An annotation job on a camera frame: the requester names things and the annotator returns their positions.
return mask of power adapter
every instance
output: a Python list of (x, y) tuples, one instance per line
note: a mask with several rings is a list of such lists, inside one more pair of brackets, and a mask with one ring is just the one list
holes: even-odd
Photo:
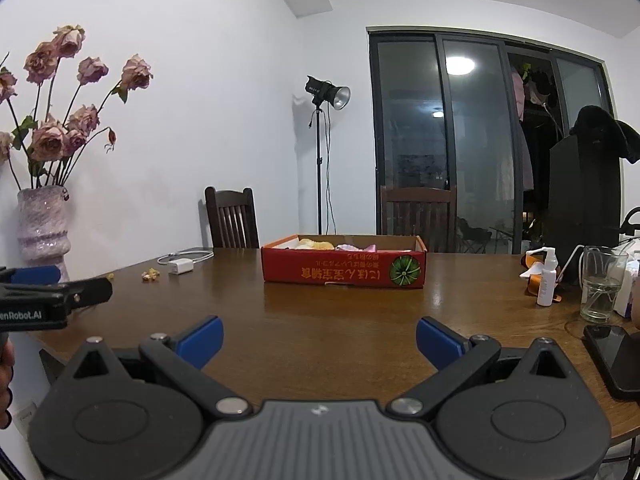
[(169, 267), (169, 273), (171, 274), (184, 274), (193, 270), (193, 260), (190, 258), (178, 258), (168, 262), (167, 267)]

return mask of wooden table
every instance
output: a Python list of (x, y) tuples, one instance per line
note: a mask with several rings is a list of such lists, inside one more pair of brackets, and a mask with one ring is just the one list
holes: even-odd
[(217, 314), (225, 343), (205, 371), (254, 404), (375, 398), (384, 405), (434, 373), (415, 345), (416, 322), (433, 316), (462, 335), (486, 333), (503, 346), (556, 339), (607, 413), (613, 442), (640, 433), (640, 407), (611, 398), (578, 338), (577, 291), (550, 308), (536, 307), (518, 278), (517, 256), (430, 254), (424, 290), (264, 283), (257, 250), (216, 250), (189, 274), (163, 267), (158, 282), (142, 283), (151, 266), (158, 267), (151, 261), (117, 271), (109, 303), (36, 338), (67, 360), (91, 335), (132, 347), (153, 332), (175, 334)]

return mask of vase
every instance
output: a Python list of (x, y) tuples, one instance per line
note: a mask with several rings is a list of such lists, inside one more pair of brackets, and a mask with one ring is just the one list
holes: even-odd
[(18, 243), (31, 267), (55, 265), (60, 282), (68, 282), (65, 254), (71, 249), (66, 237), (66, 203), (62, 186), (44, 186), (18, 192)]

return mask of glass of water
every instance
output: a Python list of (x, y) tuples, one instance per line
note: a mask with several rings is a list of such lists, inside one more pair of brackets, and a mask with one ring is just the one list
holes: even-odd
[(622, 286), (628, 254), (609, 247), (585, 247), (582, 254), (580, 315), (592, 323), (606, 323)]

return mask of smartphone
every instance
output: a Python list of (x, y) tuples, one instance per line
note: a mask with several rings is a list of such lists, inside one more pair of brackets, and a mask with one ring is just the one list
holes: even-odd
[(640, 340), (620, 326), (587, 325), (583, 341), (611, 397), (640, 400)]

